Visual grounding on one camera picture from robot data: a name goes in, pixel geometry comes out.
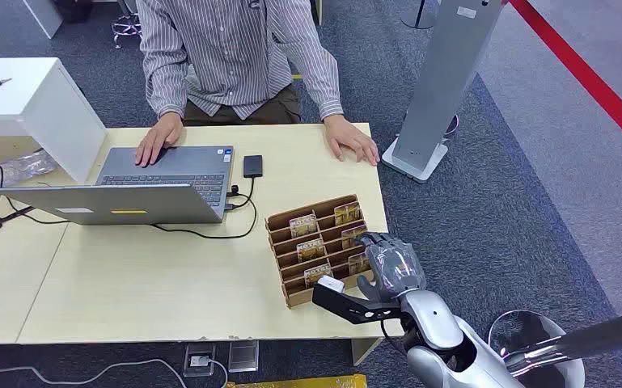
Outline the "person's left hand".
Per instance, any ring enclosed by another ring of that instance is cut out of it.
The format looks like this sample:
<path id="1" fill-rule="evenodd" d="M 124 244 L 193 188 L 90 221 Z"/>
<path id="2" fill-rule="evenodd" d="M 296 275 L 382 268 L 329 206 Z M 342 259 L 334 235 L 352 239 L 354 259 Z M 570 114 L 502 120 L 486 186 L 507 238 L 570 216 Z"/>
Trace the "person's left hand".
<path id="1" fill-rule="evenodd" d="M 331 115 L 323 119 L 324 137 L 333 155 L 340 161 L 345 158 L 343 147 L 351 149 L 356 162 L 367 162 L 376 167 L 380 161 L 379 151 L 373 139 L 360 131 L 343 115 Z"/>

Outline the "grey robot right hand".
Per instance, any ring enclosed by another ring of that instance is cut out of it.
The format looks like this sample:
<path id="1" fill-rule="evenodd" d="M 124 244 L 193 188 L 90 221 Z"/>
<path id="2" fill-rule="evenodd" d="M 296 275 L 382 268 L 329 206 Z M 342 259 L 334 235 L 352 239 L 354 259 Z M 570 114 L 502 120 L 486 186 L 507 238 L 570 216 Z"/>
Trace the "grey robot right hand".
<path id="1" fill-rule="evenodd" d="M 374 275 L 374 285 L 363 275 L 357 277 L 358 288 L 369 300 L 390 302 L 403 293 L 426 289 L 425 273 L 411 243 L 376 232 L 362 233 L 355 241 L 365 248 Z"/>

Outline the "person's right hand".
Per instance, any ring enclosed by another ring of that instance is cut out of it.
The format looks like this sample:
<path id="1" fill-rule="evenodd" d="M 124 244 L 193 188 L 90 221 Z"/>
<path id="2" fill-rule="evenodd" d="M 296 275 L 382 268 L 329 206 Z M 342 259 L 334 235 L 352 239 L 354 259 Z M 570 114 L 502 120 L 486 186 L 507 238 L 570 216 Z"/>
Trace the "person's right hand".
<path id="1" fill-rule="evenodd" d="M 184 130 L 183 118 L 177 112 L 162 114 L 139 143 L 134 164 L 147 167 L 157 162 L 161 150 L 174 146 Z"/>

